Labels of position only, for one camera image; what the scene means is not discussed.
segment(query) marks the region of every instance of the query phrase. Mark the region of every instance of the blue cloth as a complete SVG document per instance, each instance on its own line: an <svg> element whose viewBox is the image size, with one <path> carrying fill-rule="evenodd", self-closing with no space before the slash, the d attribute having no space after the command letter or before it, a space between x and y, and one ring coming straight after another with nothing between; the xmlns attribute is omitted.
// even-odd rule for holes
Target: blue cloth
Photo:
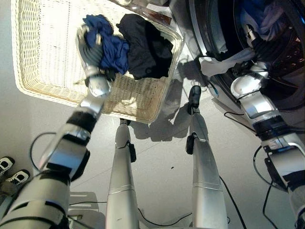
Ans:
<svg viewBox="0 0 305 229"><path fill-rule="evenodd" d="M86 35L86 42L90 47L95 45L96 34L102 36L103 58L100 68L112 68L116 72L125 74L129 68L127 53L129 44L118 36L113 36L113 28L103 15L87 15L83 21L90 27Z"/></svg>

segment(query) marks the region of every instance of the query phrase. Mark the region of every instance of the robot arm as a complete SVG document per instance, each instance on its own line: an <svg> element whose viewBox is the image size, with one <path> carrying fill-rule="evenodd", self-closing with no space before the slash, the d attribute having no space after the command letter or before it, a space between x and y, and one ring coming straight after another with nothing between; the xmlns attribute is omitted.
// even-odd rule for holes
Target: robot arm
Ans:
<svg viewBox="0 0 305 229"><path fill-rule="evenodd" d="M27 183L0 222L0 228L69 228L70 182L79 178L90 156L86 145L100 117L111 85L97 67L102 58L101 37L96 46L86 45L83 26L77 45L86 75L88 95L47 146L39 162L40 173Z"/></svg>
<svg viewBox="0 0 305 229"><path fill-rule="evenodd" d="M266 65L258 62L251 71L254 74L233 81L231 92L262 141L272 181L288 191L296 220L304 223L305 146L299 136L290 130L272 101L259 91L268 77Z"/></svg>

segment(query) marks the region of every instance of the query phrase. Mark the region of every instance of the white cloth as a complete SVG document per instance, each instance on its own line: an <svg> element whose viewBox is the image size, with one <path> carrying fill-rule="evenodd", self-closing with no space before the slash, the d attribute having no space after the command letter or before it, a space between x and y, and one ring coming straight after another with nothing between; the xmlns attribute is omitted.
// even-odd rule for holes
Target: white cloth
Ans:
<svg viewBox="0 0 305 229"><path fill-rule="evenodd" d="M251 48L246 48L239 53L231 56L223 61L218 61L213 57L200 57L199 62L201 65L201 72L203 75L211 77L216 74L223 74L229 68L234 67L236 63L248 61L255 56L255 52Z"/></svg>
<svg viewBox="0 0 305 229"><path fill-rule="evenodd" d="M281 18L283 13L284 10L279 3L273 1L271 4L267 5L264 10L256 12L256 20L242 8L240 21L245 34L247 31L246 25L250 24L262 39L270 41L279 36L287 28L285 18ZM248 45L252 47L248 36L246 36L246 38Z"/></svg>

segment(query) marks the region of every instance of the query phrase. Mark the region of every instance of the black cable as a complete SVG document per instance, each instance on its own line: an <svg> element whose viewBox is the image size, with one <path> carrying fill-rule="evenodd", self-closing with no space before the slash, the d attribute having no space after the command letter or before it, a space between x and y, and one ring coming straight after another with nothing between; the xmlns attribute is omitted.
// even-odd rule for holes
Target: black cable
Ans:
<svg viewBox="0 0 305 229"><path fill-rule="evenodd" d="M238 209L238 206L236 205L236 203L235 203L235 201L234 201L234 199L233 199L233 197L232 197L232 195L231 195L231 192L230 192L230 190L229 190L227 184L225 183L225 181L222 179L221 176L219 176L219 177L220 177L220 179L222 180L222 182L223 182L223 184L224 184L224 186L225 186L225 189L227 189L227 192L228 192L228 194L229 194L229 197L231 198L231 201L232 201L232 203L233 203L233 205L234 205L234 207L235 207L235 209L236 209L236 212L237 212L237 214L238 214L238 217L239 217L239 219L240 219L240 222L242 223L243 228L244 228L244 229L247 229L247 227L246 227L246 225L245 225L245 223L244 223L244 219L243 219L242 215L240 214L240 211L239 211L239 209Z"/></svg>
<svg viewBox="0 0 305 229"><path fill-rule="evenodd" d="M251 129L250 127L246 126L245 124L243 124L243 123L241 123L241 122L238 122L237 120L235 120L235 119L233 119L233 118L231 118L231 117L229 117L229 116L226 116L226 114L240 115L240 116L242 116L242 115L244 115L244 114L237 114L237 113L233 113L233 112L226 112L226 113L224 113L224 116L227 117L227 118L229 118L229 119L231 119L231 120L233 120L234 122L237 122L237 123L239 123L240 125L246 127L248 130L251 130L252 132L256 133L254 129Z"/></svg>
<svg viewBox="0 0 305 229"><path fill-rule="evenodd" d="M73 203L73 204L69 204L69 205L71 206L71 205L83 204L83 203L100 203L100 204L105 204L105 203L107 203L107 201L82 201L82 202ZM180 220L184 219L185 217L188 217L188 216L191 215L191 213L190 213L190 214L188 214L188 215L186 215L186 216L183 216L183 217L181 217L180 219L178 219L175 223L170 224L170 225L160 225L160 224L153 223L153 222L149 221L147 218L145 218L144 214L141 212L141 210L140 210L139 208L138 208L138 210L139 210L140 214L142 215L143 219L145 219L147 222L149 222L149 223L151 223L151 224L154 224L154 225L156 225L156 226L161 226L161 227L172 226L172 225L178 223ZM231 219L230 219L230 217L227 217L227 219L228 219L228 224L229 224L229 223L231 222Z"/></svg>
<svg viewBox="0 0 305 229"><path fill-rule="evenodd" d="M34 161L33 161L33 155L32 155L32 151L33 151L33 147L35 142L37 141L38 138L40 138L43 135L55 135L56 132L44 132L39 134L38 136L36 136L36 138L32 141L31 145L30 145L30 150L29 150L29 157L30 157L30 161L32 163L32 165L34 166L34 168L39 171L38 167L35 165Z"/></svg>
<svg viewBox="0 0 305 229"><path fill-rule="evenodd" d="M83 202L73 203L73 204L69 204L69 205L71 206L71 205L83 204L83 203L105 204L105 203L107 203L107 201L103 201L103 202L100 202L100 201L83 201Z"/></svg>
<svg viewBox="0 0 305 229"><path fill-rule="evenodd" d="M80 221L78 221L78 220L76 220L76 219L73 219L71 216L67 216L67 217L68 217L69 219L73 220L74 222L79 223L79 224L82 225L83 227L86 227L86 228L88 228L88 229L94 229L94 228L88 226L87 224L85 224L85 223L83 223L83 222L80 222Z"/></svg>
<svg viewBox="0 0 305 229"><path fill-rule="evenodd" d="M263 215L272 224L272 226L274 226L274 229L278 229L278 227L272 222L272 220L265 214L265 208L266 208L267 201L268 201L268 198L269 198L269 193L270 193L271 187L273 187L272 183L273 182L271 181L271 185L269 186L266 197L265 197L264 206L263 206Z"/></svg>
<svg viewBox="0 0 305 229"><path fill-rule="evenodd" d="M254 170L256 171L256 173L258 174L258 176L259 176L265 183L267 183L268 185L270 185L270 186L272 186L272 187L274 187L274 188L276 188L276 189L278 189L278 190L281 190L281 191L283 191L283 192L286 192L285 190L283 190L283 189L281 189L281 188L279 188L279 187L273 185L272 182L269 183L269 182L260 174L260 172L258 172L257 167L256 167L256 161L255 161L255 160L256 160L256 155L257 155L257 153L259 152L259 150L260 150L261 148L262 148L262 146L259 146L259 147L256 149L256 151L255 151L255 153L254 153L254 155L253 155L253 167L254 167Z"/></svg>
<svg viewBox="0 0 305 229"><path fill-rule="evenodd" d="M244 94L243 96L241 96L241 97L239 97L238 99L236 99L236 102L237 102L238 100L240 100L240 99L242 99L242 98L244 98L244 97L250 95L250 94L255 93L255 92L259 92L259 90L256 90L256 91L253 91L253 92L249 92L249 93L247 93L247 94Z"/></svg>
<svg viewBox="0 0 305 229"><path fill-rule="evenodd" d="M172 223L172 224L161 225L161 224L157 224L157 223L153 223L153 222L149 221L147 218L145 218L145 216L143 215L143 213L141 212L141 210L140 210L139 208L138 208L138 210L139 210L140 214L142 215L143 219L145 219L147 222L149 222L149 223L151 223L151 224L153 224L153 225L160 226L160 227L172 226L172 225L178 223L180 220L184 219L185 217L188 217L188 216L191 215L191 213L190 213L190 214L187 214L186 216L181 217L180 219L178 219L176 222L174 222L174 223Z"/></svg>

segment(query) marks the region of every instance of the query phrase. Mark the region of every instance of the washing machine door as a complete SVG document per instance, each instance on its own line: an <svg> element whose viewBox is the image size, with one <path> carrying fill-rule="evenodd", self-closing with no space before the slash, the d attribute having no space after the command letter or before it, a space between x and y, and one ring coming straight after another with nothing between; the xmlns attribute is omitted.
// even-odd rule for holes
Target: washing machine door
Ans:
<svg viewBox="0 0 305 229"><path fill-rule="evenodd" d="M304 4L300 0L189 0L188 3L201 54L219 61L251 45L248 44L242 28L242 10L246 8L249 11L253 5L260 4L258 11L262 11L262 3L265 7L275 4L282 8L284 12L281 19L286 23L283 25L285 29L273 39L283 40L285 45L271 61L270 80L262 93L270 97L284 112L304 107L305 16ZM231 83L236 78L230 69L225 74L217 74L208 79L211 83L209 89L214 97L231 109L234 105L238 106L230 91Z"/></svg>

